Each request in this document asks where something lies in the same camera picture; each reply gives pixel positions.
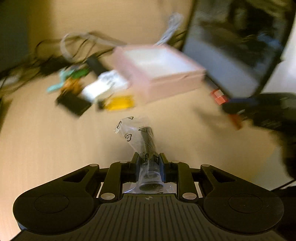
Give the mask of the red small block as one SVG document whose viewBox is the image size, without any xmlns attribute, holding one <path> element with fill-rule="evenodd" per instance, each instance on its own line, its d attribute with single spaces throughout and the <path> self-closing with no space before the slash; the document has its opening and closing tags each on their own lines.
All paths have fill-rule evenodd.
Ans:
<svg viewBox="0 0 296 241">
<path fill-rule="evenodd" d="M 222 105 L 228 101 L 228 97 L 220 89 L 214 89 L 211 92 L 211 96 L 218 105 Z"/>
</svg>

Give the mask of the black tube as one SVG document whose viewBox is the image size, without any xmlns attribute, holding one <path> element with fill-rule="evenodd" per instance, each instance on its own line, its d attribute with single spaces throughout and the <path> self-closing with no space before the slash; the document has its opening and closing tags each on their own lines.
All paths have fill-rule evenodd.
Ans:
<svg viewBox="0 0 296 241">
<path fill-rule="evenodd" d="M 127 194 L 175 194 L 173 183 L 165 183 L 161 178 L 158 153 L 154 145 L 152 128 L 147 119 L 129 116 L 119 121 L 115 133 L 124 137 L 134 151 L 139 154 L 138 176 L 130 185 Z"/>
</svg>

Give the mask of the yellow liquid bottle black cap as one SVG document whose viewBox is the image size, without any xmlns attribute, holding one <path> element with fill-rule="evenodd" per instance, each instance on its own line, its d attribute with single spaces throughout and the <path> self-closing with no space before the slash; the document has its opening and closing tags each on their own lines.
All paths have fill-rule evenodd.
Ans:
<svg viewBox="0 0 296 241">
<path fill-rule="evenodd" d="M 97 103 L 99 110 L 119 111 L 135 107 L 132 95 L 110 96 Z"/>
</svg>

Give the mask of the black rectangular device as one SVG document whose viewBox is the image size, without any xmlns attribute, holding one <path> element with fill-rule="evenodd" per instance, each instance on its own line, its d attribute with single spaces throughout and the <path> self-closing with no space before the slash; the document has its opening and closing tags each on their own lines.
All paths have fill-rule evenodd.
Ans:
<svg viewBox="0 0 296 241">
<path fill-rule="evenodd" d="M 81 116 L 92 106 L 91 102 L 78 97 L 71 92 L 63 92 L 60 94 L 56 99 L 56 104 L 61 104 L 76 116 Z"/>
</svg>

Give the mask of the white power adapter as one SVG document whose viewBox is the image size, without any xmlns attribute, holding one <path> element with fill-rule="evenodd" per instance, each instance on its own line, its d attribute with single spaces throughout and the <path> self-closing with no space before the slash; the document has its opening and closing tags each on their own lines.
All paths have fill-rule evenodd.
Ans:
<svg viewBox="0 0 296 241">
<path fill-rule="evenodd" d="M 96 81 L 87 85 L 81 92 L 81 96 L 89 102 L 106 99 L 112 94 L 129 88 L 129 82 L 116 70 L 100 74 Z"/>
</svg>

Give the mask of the orange toy figure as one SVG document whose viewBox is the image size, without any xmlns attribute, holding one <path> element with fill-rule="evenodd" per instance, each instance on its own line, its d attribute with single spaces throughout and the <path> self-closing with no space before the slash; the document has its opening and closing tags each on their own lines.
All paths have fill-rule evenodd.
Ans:
<svg viewBox="0 0 296 241">
<path fill-rule="evenodd" d="M 80 78 L 75 79 L 75 78 L 69 77 L 64 82 L 60 92 L 61 93 L 69 92 L 74 95 L 79 95 L 82 92 L 82 90 L 83 90 L 83 86 L 80 82 Z"/>
</svg>

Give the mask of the green purple toy car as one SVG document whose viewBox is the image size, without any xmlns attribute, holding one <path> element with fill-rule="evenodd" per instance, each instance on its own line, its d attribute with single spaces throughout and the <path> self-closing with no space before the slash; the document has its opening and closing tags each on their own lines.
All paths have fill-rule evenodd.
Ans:
<svg viewBox="0 0 296 241">
<path fill-rule="evenodd" d="M 72 79 L 80 79 L 87 76 L 90 73 L 90 69 L 88 67 L 75 69 L 71 74 L 70 78 Z"/>
</svg>

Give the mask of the glass-sided computer case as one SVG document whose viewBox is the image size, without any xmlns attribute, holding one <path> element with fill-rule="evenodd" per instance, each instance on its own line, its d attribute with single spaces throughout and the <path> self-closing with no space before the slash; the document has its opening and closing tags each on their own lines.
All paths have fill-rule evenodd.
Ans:
<svg viewBox="0 0 296 241">
<path fill-rule="evenodd" d="M 182 51 L 230 97 L 263 89 L 282 61 L 295 1 L 196 1 Z"/>
</svg>

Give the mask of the pink open cardboard box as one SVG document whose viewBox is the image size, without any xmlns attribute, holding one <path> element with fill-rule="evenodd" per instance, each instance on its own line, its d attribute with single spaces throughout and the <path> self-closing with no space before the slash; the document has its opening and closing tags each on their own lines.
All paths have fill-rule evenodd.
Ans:
<svg viewBox="0 0 296 241">
<path fill-rule="evenodd" d="M 112 57 L 114 69 L 144 103 L 195 90 L 206 73 L 203 66 L 168 45 L 116 47 Z"/>
</svg>

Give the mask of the black power brick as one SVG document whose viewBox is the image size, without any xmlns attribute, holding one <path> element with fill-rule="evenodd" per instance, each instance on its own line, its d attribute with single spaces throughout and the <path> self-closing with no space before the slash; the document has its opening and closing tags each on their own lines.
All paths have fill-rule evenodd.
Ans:
<svg viewBox="0 0 296 241">
<path fill-rule="evenodd" d="M 86 59 L 86 64 L 97 77 L 102 73 L 109 71 L 109 69 L 107 69 L 95 55 L 89 56 Z"/>
</svg>

